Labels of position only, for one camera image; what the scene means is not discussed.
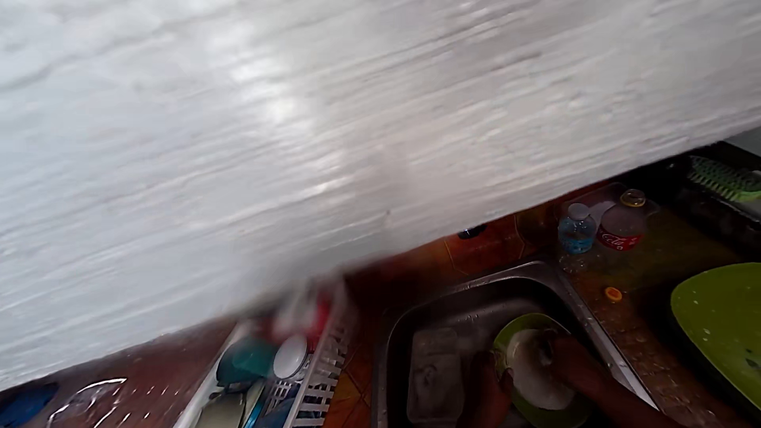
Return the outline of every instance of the blue label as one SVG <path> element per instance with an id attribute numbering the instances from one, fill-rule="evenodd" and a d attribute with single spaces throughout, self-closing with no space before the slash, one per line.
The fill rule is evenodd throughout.
<path id="1" fill-rule="evenodd" d="M 593 238 L 585 239 L 571 239 L 568 237 L 560 238 L 560 245 L 563 247 L 566 253 L 569 254 L 581 254 L 586 253 L 592 248 Z"/>

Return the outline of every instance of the green cutting board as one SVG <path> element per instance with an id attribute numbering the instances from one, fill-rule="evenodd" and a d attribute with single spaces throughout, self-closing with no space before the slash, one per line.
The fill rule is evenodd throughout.
<path id="1" fill-rule="evenodd" d="M 671 310 L 705 358 L 761 409 L 761 263 L 693 276 L 671 293 Z"/>

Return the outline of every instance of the green plate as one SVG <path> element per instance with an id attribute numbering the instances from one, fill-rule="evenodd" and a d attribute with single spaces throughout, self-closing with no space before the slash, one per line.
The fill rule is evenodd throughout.
<path id="1" fill-rule="evenodd" d="M 525 314 L 510 321 L 497 334 L 494 339 L 494 349 L 499 351 L 501 355 L 505 355 L 513 335 L 518 331 L 530 328 L 539 330 L 554 328 L 558 331 L 568 332 L 565 327 L 547 315 Z M 504 358 L 497 358 L 496 365 L 497 373 L 502 376 L 502 373 L 508 368 L 507 362 Z M 513 387 L 512 397 L 515 407 L 524 415 L 526 420 L 537 428 L 576 428 L 589 418 L 594 409 L 594 404 L 581 394 L 576 394 L 570 405 L 563 410 L 545 410 L 534 407 L 521 396 L 515 387 Z"/>
<path id="2" fill-rule="evenodd" d="M 761 409 L 761 263 L 693 276 L 671 293 L 671 310 L 705 358 Z"/>

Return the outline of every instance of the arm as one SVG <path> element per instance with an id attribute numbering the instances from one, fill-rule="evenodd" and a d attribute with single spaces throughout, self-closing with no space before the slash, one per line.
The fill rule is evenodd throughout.
<path id="1" fill-rule="evenodd" d="M 621 428 L 682 428 L 618 383 L 573 337 L 552 340 L 552 374 L 594 401 Z"/>
<path id="2" fill-rule="evenodd" d="M 477 353 L 470 365 L 463 413 L 457 428 L 497 428 L 510 410 L 513 379 L 505 371 L 502 379 L 494 369 L 494 355 Z"/>

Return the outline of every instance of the orange bottle cap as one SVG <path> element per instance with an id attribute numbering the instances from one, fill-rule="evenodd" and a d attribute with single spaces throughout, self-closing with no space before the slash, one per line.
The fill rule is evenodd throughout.
<path id="1" fill-rule="evenodd" d="M 611 302 L 621 302 L 623 294 L 617 288 L 608 287 L 605 289 L 605 297 Z"/>

